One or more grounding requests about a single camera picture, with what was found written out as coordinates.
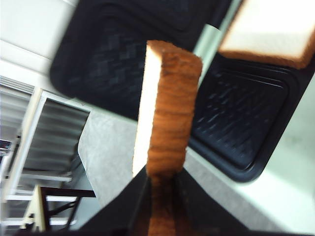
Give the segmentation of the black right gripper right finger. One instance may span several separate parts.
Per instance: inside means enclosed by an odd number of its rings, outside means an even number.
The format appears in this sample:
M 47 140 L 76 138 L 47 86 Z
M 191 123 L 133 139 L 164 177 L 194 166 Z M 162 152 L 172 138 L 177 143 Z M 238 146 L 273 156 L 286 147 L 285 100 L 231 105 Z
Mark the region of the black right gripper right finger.
M 205 236 L 223 236 L 248 230 L 214 200 L 186 169 L 175 175 L 175 187 L 194 231 Z

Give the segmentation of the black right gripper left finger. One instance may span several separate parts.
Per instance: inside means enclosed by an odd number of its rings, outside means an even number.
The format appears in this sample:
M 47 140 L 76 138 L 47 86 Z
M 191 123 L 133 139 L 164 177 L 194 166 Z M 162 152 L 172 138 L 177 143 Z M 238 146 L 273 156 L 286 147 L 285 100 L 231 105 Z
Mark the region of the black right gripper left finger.
M 125 189 L 79 230 L 81 236 L 146 236 L 151 215 L 149 178 L 142 169 Z

